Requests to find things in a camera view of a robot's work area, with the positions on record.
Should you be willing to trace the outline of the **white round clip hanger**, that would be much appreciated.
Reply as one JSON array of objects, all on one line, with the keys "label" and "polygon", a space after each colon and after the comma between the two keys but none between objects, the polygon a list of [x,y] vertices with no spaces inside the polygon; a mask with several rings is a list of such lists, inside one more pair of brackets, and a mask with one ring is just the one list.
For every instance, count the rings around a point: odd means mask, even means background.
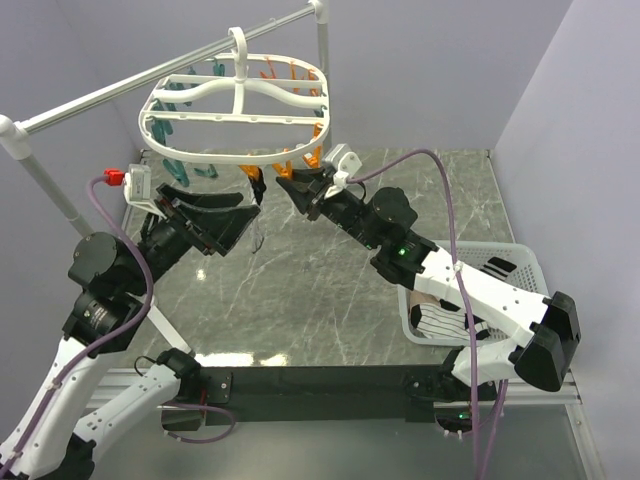
[{"label": "white round clip hanger", "polygon": [[[186,163],[226,165],[272,165],[295,160],[307,153],[320,157],[330,130],[329,85],[320,69],[304,60],[277,54],[251,54],[248,40],[239,27],[229,29],[234,37],[231,49],[207,61],[230,62],[231,75],[173,73],[158,81],[138,115],[138,128],[146,145],[163,157]],[[263,79],[264,57],[276,65],[278,79]],[[300,140],[274,153],[190,152],[182,147],[163,146],[152,138],[154,118],[179,123],[214,126],[308,127],[308,140]]]}]

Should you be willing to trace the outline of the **black and white striped sock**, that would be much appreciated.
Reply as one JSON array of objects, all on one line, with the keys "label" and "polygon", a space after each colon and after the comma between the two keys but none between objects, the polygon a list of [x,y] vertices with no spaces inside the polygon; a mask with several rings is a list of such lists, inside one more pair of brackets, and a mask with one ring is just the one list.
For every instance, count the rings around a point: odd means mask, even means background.
[{"label": "black and white striped sock", "polygon": [[[262,170],[258,169],[257,174],[255,176],[251,176],[249,181],[251,185],[251,202],[260,207],[264,199],[264,193],[266,192],[266,184]],[[251,251],[253,254],[256,254],[261,249],[264,242],[264,234],[258,217],[256,217],[251,224],[251,241]]]}]

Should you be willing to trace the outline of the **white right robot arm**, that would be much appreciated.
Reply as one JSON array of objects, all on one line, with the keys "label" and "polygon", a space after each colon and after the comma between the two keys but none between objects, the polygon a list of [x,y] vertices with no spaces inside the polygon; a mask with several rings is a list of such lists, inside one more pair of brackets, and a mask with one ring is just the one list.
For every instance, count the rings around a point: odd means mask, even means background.
[{"label": "white right robot arm", "polygon": [[402,189],[384,187],[363,201],[348,190],[331,193],[332,174],[329,168],[302,169],[276,181],[309,220],[324,216],[364,247],[376,250],[371,264],[389,283],[470,310],[505,334],[503,341],[451,354],[438,377],[444,395],[460,399],[474,383],[511,378],[547,392],[561,389],[581,340],[571,296],[560,291],[552,296],[528,292],[456,263],[451,249],[412,230],[418,214]]}]

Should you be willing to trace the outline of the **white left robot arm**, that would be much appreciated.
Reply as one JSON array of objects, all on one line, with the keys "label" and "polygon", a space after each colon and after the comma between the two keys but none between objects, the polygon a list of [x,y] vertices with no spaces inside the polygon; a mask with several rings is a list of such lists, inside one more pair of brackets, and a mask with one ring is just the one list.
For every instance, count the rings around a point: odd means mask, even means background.
[{"label": "white left robot arm", "polygon": [[124,393],[84,412],[150,316],[156,281],[191,249],[226,255],[260,212],[240,193],[190,194],[168,185],[158,193],[139,241],[94,204],[112,230],[94,232],[76,246],[68,276],[81,293],[43,383],[1,444],[2,478],[87,479],[102,454],[149,410],[199,393],[199,362],[190,349],[172,347]]}]

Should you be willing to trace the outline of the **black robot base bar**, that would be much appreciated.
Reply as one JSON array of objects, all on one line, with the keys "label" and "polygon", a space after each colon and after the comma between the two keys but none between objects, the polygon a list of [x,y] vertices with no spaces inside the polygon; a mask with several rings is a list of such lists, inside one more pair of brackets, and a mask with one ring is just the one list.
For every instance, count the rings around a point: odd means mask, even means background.
[{"label": "black robot base bar", "polygon": [[437,403],[470,388],[438,365],[204,367],[175,403],[223,408],[239,422],[401,418],[433,423]]}]

